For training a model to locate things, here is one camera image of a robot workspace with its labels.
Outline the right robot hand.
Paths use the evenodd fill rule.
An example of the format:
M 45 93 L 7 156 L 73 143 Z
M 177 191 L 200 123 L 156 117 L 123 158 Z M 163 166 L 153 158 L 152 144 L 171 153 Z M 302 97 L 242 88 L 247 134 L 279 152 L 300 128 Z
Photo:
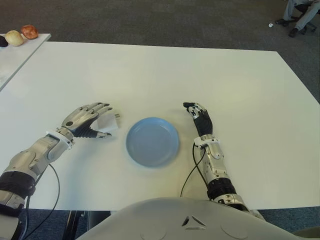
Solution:
M 193 118 L 199 137 L 213 134 L 212 120 L 208 111 L 201 104 L 196 102 L 184 102 L 183 107 L 186 108 L 186 111 Z

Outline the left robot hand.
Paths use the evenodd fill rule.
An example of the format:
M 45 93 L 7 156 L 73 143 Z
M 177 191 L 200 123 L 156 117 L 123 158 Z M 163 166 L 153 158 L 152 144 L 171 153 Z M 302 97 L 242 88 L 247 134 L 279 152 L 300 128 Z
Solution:
M 101 132 L 91 128 L 93 122 L 113 108 L 104 102 L 95 102 L 78 107 L 70 113 L 56 131 L 69 141 L 73 138 L 104 139 L 112 136 L 109 132 Z

